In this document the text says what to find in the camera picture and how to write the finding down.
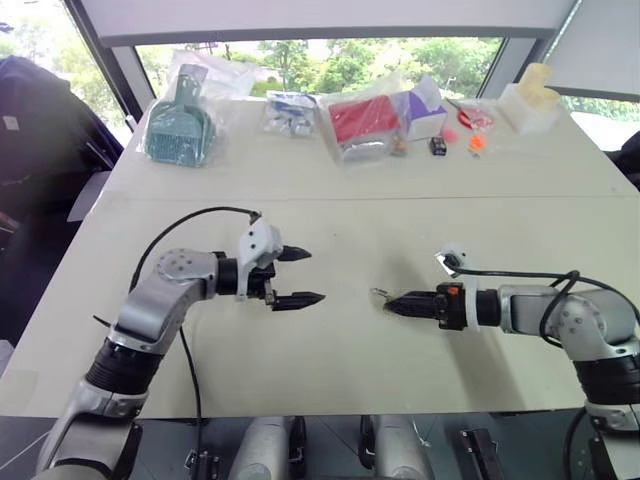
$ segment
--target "floor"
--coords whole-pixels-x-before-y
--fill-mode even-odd
[[[562,442],[575,411],[518,415],[415,415],[420,437],[428,442],[428,456],[436,478],[480,479],[471,456],[461,445],[460,430],[486,428],[497,443],[505,479],[562,479]],[[193,447],[195,429],[177,421],[143,420],[144,435],[131,478],[186,480],[184,468]],[[250,419],[213,419],[205,428],[205,447],[219,456],[219,480],[224,480]],[[0,417],[0,480],[31,478],[51,419]],[[357,456],[358,416],[309,416],[307,424],[307,478],[372,477]],[[592,479],[586,439],[593,434],[588,422],[576,433],[572,464],[575,479]]]

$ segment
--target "transparent plastic packaging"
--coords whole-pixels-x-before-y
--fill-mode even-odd
[[[169,87],[147,115],[139,147],[160,163],[202,167],[222,156],[235,128],[228,102],[249,95],[256,66],[198,52],[174,52]]]
[[[289,137],[310,137],[315,131],[316,99],[306,93],[267,92],[262,130]]]
[[[323,134],[339,164],[406,154],[409,106],[396,95],[409,88],[409,82],[394,73],[366,90],[320,97]]]

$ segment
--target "red box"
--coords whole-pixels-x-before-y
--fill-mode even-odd
[[[386,95],[363,102],[330,105],[329,116],[338,143],[363,135],[402,128],[393,104]]]

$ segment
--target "window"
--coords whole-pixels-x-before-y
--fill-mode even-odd
[[[76,30],[62,0],[0,0],[0,58],[26,57],[69,81],[83,100],[126,144],[131,131],[113,92]]]
[[[429,73],[446,95],[475,97],[501,44],[501,38],[347,38],[152,45],[137,51],[156,95],[166,87],[173,50],[193,49],[262,66],[255,96],[267,90],[357,90],[402,71],[413,81]]]
[[[562,97],[562,103],[601,150],[619,150],[640,131],[640,103],[569,96]]]

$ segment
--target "table surface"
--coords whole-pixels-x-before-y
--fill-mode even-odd
[[[499,116],[481,158],[467,151],[471,131],[447,126],[460,140],[446,157],[426,141],[409,155],[352,168],[339,167],[320,135],[290,139],[260,132],[262,102],[233,102],[234,127],[225,154],[212,166],[189,169],[154,163],[139,150],[138,129],[106,191],[129,198],[191,200],[398,199],[636,195],[629,183],[568,114],[551,132],[516,135]]]
[[[431,289],[447,277],[433,253],[466,245],[478,267],[580,269],[638,300],[638,202],[628,198],[264,201],[284,241],[314,257],[278,265],[281,293],[327,298],[271,312],[231,297],[196,304],[185,323],[206,416],[538,410],[584,397],[564,353],[498,329],[445,332],[380,311],[369,289]],[[0,382],[0,414],[56,416],[116,318],[146,244],[203,201],[131,200],[106,192],[83,222]],[[236,251],[242,216],[194,219],[159,245]],[[486,287],[500,279],[487,279]],[[174,342],[151,384],[146,417],[194,412]]]
[[[571,362],[541,340],[498,329],[444,332],[433,321],[383,313],[369,293],[446,281],[433,254],[457,241],[478,267],[577,268],[638,300],[638,194],[568,116],[553,132],[530,137],[513,135],[498,119],[489,136],[494,147],[480,159],[463,143],[434,158],[420,142],[406,158],[344,169],[320,138],[261,134],[262,104],[235,105],[239,127],[226,156],[203,169],[144,159],[138,129],[0,381],[0,414],[59,415],[106,334],[91,316],[117,317],[134,265],[159,231],[221,202],[263,211],[285,243],[314,254],[277,267],[281,293],[327,298],[277,313],[229,297],[196,304],[185,328],[204,415],[538,410],[583,402]],[[234,254],[244,222],[227,213],[194,219],[154,254],[173,247]],[[194,408],[175,342],[142,414],[189,417]]]

